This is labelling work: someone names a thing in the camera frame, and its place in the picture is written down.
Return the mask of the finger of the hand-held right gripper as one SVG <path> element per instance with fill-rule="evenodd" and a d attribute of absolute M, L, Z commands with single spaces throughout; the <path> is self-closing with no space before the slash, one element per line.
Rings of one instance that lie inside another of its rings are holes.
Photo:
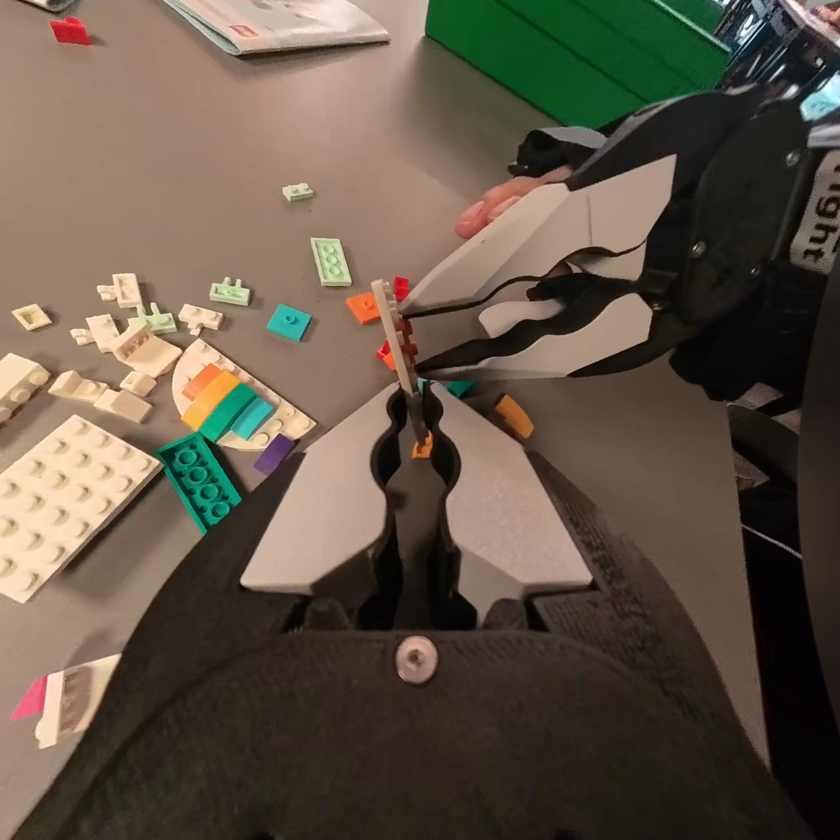
<path fill-rule="evenodd" d="M 432 269 L 403 302 L 407 316 L 467 307 L 567 259 L 606 278 L 637 280 L 650 229 L 670 201 L 677 157 L 571 190 L 542 185 Z"/>
<path fill-rule="evenodd" d="M 557 379 L 648 340 L 654 311 L 635 292 L 585 291 L 572 304 L 506 301 L 485 309 L 487 333 L 416 363 L 440 381 Z"/>

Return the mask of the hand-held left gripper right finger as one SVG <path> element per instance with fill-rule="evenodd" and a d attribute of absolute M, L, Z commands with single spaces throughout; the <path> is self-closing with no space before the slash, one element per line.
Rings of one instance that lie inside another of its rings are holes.
<path fill-rule="evenodd" d="M 444 481 L 446 585 L 478 624 L 500 601 L 590 588 L 593 574 L 526 449 L 441 385 L 425 385 L 423 406 Z"/>

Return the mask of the long teal lego plate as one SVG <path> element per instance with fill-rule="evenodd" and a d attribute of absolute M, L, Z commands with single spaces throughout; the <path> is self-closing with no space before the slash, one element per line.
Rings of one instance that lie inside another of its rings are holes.
<path fill-rule="evenodd" d="M 201 534 L 207 534 L 241 503 L 234 482 L 199 433 L 157 448 L 154 455 Z"/>

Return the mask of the rainbow lego plate assembly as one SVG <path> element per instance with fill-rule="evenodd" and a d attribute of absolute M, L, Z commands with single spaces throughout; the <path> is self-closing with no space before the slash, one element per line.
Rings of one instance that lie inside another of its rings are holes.
<path fill-rule="evenodd" d="M 279 437 L 297 442 L 317 423 L 202 339 L 175 363 L 171 392 L 192 431 L 227 448 L 261 453 Z"/>
<path fill-rule="evenodd" d="M 422 388 L 418 384 L 414 366 L 417 349 L 413 343 L 413 331 L 400 312 L 392 283 L 374 280 L 371 283 L 371 291 L 380 313 L 395 372 L 405 396 L 408 416 L 416 437 L 416 449 L 422 450 L 427 446 L 429 430 L 424 418 Z"/>

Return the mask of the teal square lego plate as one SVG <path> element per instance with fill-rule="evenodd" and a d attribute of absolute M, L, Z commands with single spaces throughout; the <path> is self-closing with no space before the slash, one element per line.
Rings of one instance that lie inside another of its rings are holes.
<path fill-rule="evenodd" d="M 271 314 L 266 329 L 271 334 L 300 343 L 311 324 L 311 314 L 281 303 Z"/>

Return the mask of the large white lego brick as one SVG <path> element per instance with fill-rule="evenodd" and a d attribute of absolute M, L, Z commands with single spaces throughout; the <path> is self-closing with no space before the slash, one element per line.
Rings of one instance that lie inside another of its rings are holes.
<path fill-rule="evenodd" d="M 1 594 L 26 603 L 163 469 L 73 415 L 1 475 Z"/>

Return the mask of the small purple lego piece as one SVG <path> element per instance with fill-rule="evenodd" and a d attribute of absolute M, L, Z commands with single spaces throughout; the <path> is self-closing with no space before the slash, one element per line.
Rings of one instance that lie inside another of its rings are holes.
<path fill-rule="evenodd" d="M 274 436 L 257 457 L 254 469 L 262 476 L 270 476 L 297 446 L 297 440 L 284 434 Z"/>

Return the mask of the orange arc lego piece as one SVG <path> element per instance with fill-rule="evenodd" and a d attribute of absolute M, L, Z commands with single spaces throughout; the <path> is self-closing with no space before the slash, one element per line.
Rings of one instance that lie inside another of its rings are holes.
<path fill-rule="evenodd" d="M 511 396 L 508 394 L 501 395 L 493 408 L 510 434 L 520 439 L 531 437 L 534 431 L 534 423 L 530 415 Z"/>

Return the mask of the large mint lego plate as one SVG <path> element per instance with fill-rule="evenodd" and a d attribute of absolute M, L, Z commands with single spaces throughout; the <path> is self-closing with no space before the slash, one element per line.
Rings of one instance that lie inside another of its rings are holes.
<path fill-rule="evenodd" d="M 323 287 L 349 287 L 352 277 L 338 238 L 310 238 L 311 251 Z"/>

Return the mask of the white lego slope piece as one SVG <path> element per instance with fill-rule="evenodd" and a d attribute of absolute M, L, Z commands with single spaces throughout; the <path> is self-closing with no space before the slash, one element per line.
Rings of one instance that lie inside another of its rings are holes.
<path fill-rule="evenodd" d="M 183 353 L 143 324 L 126 329 L 108 343 L 107 350 L 132 370 L 155 379 L 169 372 Z"/>

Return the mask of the white and pink lego piece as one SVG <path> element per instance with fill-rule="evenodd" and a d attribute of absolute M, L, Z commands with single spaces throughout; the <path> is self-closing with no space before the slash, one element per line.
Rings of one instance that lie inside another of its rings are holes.
<path fill-rule="evenodd" d="M 37 678 L 9 720 L 36 718 L 39 749 L 82 734 L 95 717 L 120 659 L 121 654 L 113 654 Z"/>

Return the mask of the long white lego brick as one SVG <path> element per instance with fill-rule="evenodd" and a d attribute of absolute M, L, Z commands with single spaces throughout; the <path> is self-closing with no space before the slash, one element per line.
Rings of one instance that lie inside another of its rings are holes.
<path fill-rule="evenodd" d="M 48 383 L 50 377 L 51 373 L 41 364 L 7 353 L 1 359 L 1 424 Z"/>

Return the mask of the person's right hand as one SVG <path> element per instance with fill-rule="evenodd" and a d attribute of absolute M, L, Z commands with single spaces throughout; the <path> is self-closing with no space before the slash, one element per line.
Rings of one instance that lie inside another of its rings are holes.
<path fill-rule="evenodd" d="M 520 175 L 489 189 L 456 219 L 455 234 L 462 239 L 470 239 L 476 236 L 483 228 L 538 187 L 550 183 L 564 182 L 573 172 L 574 170 L 570 166 L 562 165 L 545 175 Z"/>

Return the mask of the green plastic bin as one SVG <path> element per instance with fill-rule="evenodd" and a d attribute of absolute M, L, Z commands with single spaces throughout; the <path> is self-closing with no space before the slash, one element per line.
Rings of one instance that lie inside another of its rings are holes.
<path fill-rule="evenodd" d="M 426 36 L 560 123 L 596 129 L 713 88 L 717 2 L 430 1 Z"/>

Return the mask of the pile of small white pieces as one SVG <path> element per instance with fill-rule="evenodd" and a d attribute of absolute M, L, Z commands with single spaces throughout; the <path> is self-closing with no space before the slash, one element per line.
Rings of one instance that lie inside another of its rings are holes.
<path fill-rule="evenodd" d="M 134 315 L 135 309 L 144 305 L 135 274 L 114 274 L 110 284 L 97 287 L 97 293 L 102 301 L 116 303 L 120 309 L 131 309 Z M 204 329 L 218 329 L 224 322 L 224 315 L 220 311 L 185 304 L 175 320 L 178 327 L 182 324 L 191 335 L 199 336 Z M 107 345 L 124 331 L 118 329 L 112 316 L 103 314 L 89 317 L 85 329 L 74 329 L 70 335 L 78 345 L 94 344 L 101 353 L 110 354 L 117 360 L 107 350 Z M 145 397 L 153 391 L 161 376 L 155 379 L 124 365 L 129 371 L 115 389 L 106 383 L 89 380 L 77 371 L 64 371 L 56 377 L 51 375 L 45 385 L 49 385 L 49 394 L 53 396 L 83 402 L 103 413 L 141 424 L 152 409 Z"/>

